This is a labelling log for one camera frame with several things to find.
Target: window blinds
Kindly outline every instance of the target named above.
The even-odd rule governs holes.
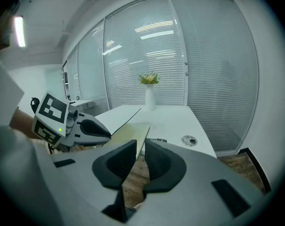
[[[104,66],[112,108],[144,104],[139,75],[157,72],[157,105],[183,105],[180,36],[167,0],[144,0],[105,19]]]
[[[78,50],[78,46],[68,56],[66,65],[65,65],[67,67],[68,89],[69,89],[71,100],[75,100],[77,96],[79,96],[79,99],[81,99],[80,90],[79,90],[77,50]]]
[[[215,152],[237,150],[250,126],[258,64],[249,28],[231,0],[172,0],[188,56],[188,106]]]
[[[92,99],[97,114],[108,111],[103,69],[103,21],[79,42],[78,73],[81,98]]]

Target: black pad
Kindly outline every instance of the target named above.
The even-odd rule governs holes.
[[[56,161],[54,162],[55,167],[60,168],[70,164],[76,163],[73,159],[66,159],[63,161]]]
[[[223,199],[234,217],[239,216],[250,208],[250,205],[224,179],[212,182],[217,193]]]
[[[182,157],[150,139],[145,140],[145,160],[149,168],[150,183],[143,193],[168,192],[184,177],[186,164]]]
[[[107,137],[111,139],[110,132],[105,131],[103,128],[101,128],[91,120],[83,120],[80,123],[78,122],[78,124],[80,124],[80,129],[85,135],[94,137]]]
[[[107,188],[119,190],[136,161],[136,140],[97,158],[92,171]]]

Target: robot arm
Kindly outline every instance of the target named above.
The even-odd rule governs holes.
[[[111,133],[94,116],[81,113],[47,91],[42,103],[37,98],[31,101],[35,117],[32,131],[53,146],[60,143],[73,145],[102,145],[111,140]]]

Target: white desk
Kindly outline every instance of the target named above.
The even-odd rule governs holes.
[[[93,100],[72,100],[71,102],[74,102],[71,104],[73,106],[80,106],[80,105],[84,105],[84,104],[93,102]]]
[[[165,139],[168,143],[206,153],[216,158],[206,133],[188,106],[158,105],[156,110],[146,111],[143,105],[122,105],[96,118],[106,127],[111,128],[114,125],[115,129],[121,127],[131,118],[128,121],[130,124],[139,123],[150,126],[147,138]],[[117,118],[120,118],[119,123],[114,122]],[[183,144],[181,138],[186,135],[195,137],[198,141],[197,145],[190,147]]]

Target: fluorescent light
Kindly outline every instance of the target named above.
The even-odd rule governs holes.
[[[130,64],[130,65],[131,65],[131,64],[136,64],[136,63],[138,63],[138,62],[143,62],[143,60],[136,61],[136,62],[132,62],[132,63],[129,63],[129,64]]]
[[[15,32],[19,47],[25,47],[23,17],[15,17]]]
[[[118,48],[121,48],[121,47],[122,47],[121,45],[115,46],[115,47],[107,50],[106,52],[104,52],[103,55],[106,55],[106,54],[108,54],[108,53],[110,53],[110,52],[112,52],[112,51],[114,51],[114,50],[116,50]]]
[[[146,25],[146,26],[142,26],[140,28],[135,29],[135,32],[142,32],[145,30],[149,30],[152,28],[157,28],[157,27],[162,27],[162,26],[170,26],[173,25],[173,21],[165,21],[165,22],[159,22],[159,23],[155,23],[155,24],[150,24],[150,25]]]
[[[151,33],[148,35],[144,35],[141,37],[142,40],[148,39],[148,38],[152,38],[152,37],[157,37],[157,36],[161,36],[161,35],[167,35],[167,34],[173,34],[174,30],[169,30],[169,31],[163,31],[163,32],[155,32],[155,33]]]

